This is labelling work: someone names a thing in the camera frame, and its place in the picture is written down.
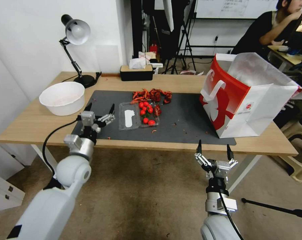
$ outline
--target red object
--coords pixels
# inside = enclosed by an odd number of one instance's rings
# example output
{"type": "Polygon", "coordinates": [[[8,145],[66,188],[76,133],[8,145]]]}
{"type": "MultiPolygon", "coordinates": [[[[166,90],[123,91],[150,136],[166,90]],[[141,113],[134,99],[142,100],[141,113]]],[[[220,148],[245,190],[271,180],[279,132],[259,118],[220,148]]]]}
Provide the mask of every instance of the red object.
{"type": "Polygon", "coordinates": [[[148,124],[148,122],[149,122],[149,119],[148,119],[148,118],[143,118],[143,123],[144,123],[144,124],[148,124]]]}
{"type": "Polygon", "coordinates": [[[154,121],[154,120],[150,120],[150,121],[148,122],[148,124],[149,124],[150,126],[153,126],[153,125],[155,125],[155,121],[154,121]]]}
{"type": "Polygon", "coordinates": [[[141,101],[148,101],[153,100],[155,102],[159,102],[161,100],[161,95],[164,96],[164,104],[170,103],[172,100],[172,92],[170,91],[162,91],[161,89],[155,89],[153,88],[150,92],[148,92],[146,89],[143,89],[142,92],[133,92],[133,100],[131,104],[138,103],[141,101]]]}
{"type": "Polygon", "coordinates": [[[157,45],[156,44],[152,44],[150,46],[150,49],[149,49],[150,52],[153,52],[155,54],[157,54],[157,45]]]}
{"type": "Polygon", "coordinates": [[[218,64],[216,57],[214,57],[210,73],[208,74],[208,79],[205,82],[205,87],[207,91],[212,91],[215,85],[222,79],[225,82],[225,88],[219,88],[216,93],[216,98],[214,101],[209,103],[205,102],[203,97],[200,97],[200,102],[204,108],[211,109],[211,111],[217,111],[215,113],[215,119],[212,119],[211,112],[208,113],[208,116],[215,128],[218,130],[222,128],[225,124],[226,116],[229,119],[232,119],[234,113],[237,111],[241,102],[245,98],[246,94],[250,90],[250,87],[239,82],[227,72],[225,72],[218,64]]]}
{"type": "Polygon", "coordinates": [[[156,105],[154,108],[154,115],[155,116],[159,116],[161,114],[161,109],[160,109],[160,105],[156,105]]]}

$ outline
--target white label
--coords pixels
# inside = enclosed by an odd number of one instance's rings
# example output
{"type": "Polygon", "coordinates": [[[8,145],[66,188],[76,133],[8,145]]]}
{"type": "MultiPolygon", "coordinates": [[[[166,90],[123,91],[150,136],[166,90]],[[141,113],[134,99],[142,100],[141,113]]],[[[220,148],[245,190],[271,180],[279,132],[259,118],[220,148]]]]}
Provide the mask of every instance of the white label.
{"type": "Polygon", "coordinates": [[[132,117],[135,116],[135,113],[133,110],[125,110],[124,111],[125,116],[125,126],[126,127],[132,127],[132,117]]]}

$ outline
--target lamp shade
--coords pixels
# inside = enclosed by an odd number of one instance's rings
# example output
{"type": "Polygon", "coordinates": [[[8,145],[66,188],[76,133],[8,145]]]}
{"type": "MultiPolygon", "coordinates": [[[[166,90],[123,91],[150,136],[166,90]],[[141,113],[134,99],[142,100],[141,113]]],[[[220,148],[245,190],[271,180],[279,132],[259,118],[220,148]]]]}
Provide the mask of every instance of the lamp shade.
{"type": "Polygon", "coordinates": [[[61,21],[65,26],[65,35],[70,43],[81,45],[88,40],[91,29],[86,22],[73,19],[67,14],[61,17],[61,21]]]}

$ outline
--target gray mat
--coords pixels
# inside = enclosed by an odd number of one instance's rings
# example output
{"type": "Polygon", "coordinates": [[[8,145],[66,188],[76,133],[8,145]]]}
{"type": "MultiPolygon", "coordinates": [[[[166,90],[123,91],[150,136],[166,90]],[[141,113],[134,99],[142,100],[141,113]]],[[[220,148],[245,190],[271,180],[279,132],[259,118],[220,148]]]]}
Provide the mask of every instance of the gray mat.
{"type": "MultiPolygon", "coordinates": [[[[92,102],[91,111],[98,116],[109,112],[115,104],[116,120],[102,128],[98,139],[149,141],[149,142],[176,142],[203,144],[236,145],[234,138],[220,139],[201,103],[199,94],[173,93],[172,102],[161,105],[162,114],[159,116],[160,124],[156,127],[138,128],[135,130],[119,130],[119,104],[130,102],[132,92],[124,91],[94,91],[89,102],[92,102]]],[[[72,134],[80,134],[82,123],[78,122],[72,134]]]]}

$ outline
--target wooden table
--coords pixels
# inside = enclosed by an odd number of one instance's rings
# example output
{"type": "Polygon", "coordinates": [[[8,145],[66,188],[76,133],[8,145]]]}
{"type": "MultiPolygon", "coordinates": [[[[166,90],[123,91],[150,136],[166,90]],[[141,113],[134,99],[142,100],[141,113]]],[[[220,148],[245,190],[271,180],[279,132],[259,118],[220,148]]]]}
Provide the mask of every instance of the wooden table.
{"type": "Polygon", "coordinates": [[[288,56],[286,53],[279,52],[280,46],[273,46],[270,45],[268,48],[271,50],[270,54],[273,54],[274,56],[278,57],[281,61],[282,64],[279,67],[279,70],[282,72],[287,65],[292,67],[293,65],[299,64],[302,62],[302,56],[301,55],[294,55],[294,56],[288,56]]]}
{"type": "MultiPolygon", "coordinates": [[[[59,83],[74,76],[74,74],[74,72],[61,72],[50,85],[59,83]]],[[[164,91],[170,90],[173,93],[199,93],[204,78],[205,76],[154,75],[152,81],[123,82],[119,77],[100,77],[96,85],[85,90],[85,100],[88,102],[95,90],[137,91],[142,88],[160,88],[164,91]]],[[[45,106],[42,106],[39,99],[36,98],[0,135],[0,142],[31,144],[43,159],[42,144],[47,135],[59,126],[75,120],[79,112],[69,116],[55,116],[45,106]]],[[[57,131],[50,137],[47,145],[64,145],[65,135],[70,134],[74,126],[75,123],[57,131]]],[[[297,155],[297,151],[273,122],[261,136],[236,138],[236,142],[237,144],[232,146],[233,152],[248,154],[248,156],[237,167],[233,174],[234,177],[230,178],[229,191],[234,189],[261,155],[297,155]]],[[[98,139],[95,147],[195,152],[197,144],[98,139]]],[[[203,153],[207,151],[226,152],[226,146],[203,144],[202,151],[203,153]]],[[[46,149],[46,157],[56,168],[57,162],[48,149],[46,149]]]]}
{"type": "MultiPolygon", "coordinates": [[[[279,47],[280,46],[273,46],[273,45],[268,46],[268,48],[271,50],[268,54],[268,59],[270,59],[271,56],[275,56],[276,58],[282,61],[282,64],[280,65],[278,70],[283,72],[288,67],[291,68],[292,66],[301,63],[302,61],[301,55],[288,56],[286,55],[286,53],[279,52],[278,51],[279,47]]],[[[302,100],[302,92],[291,99],[302,100]]]]}

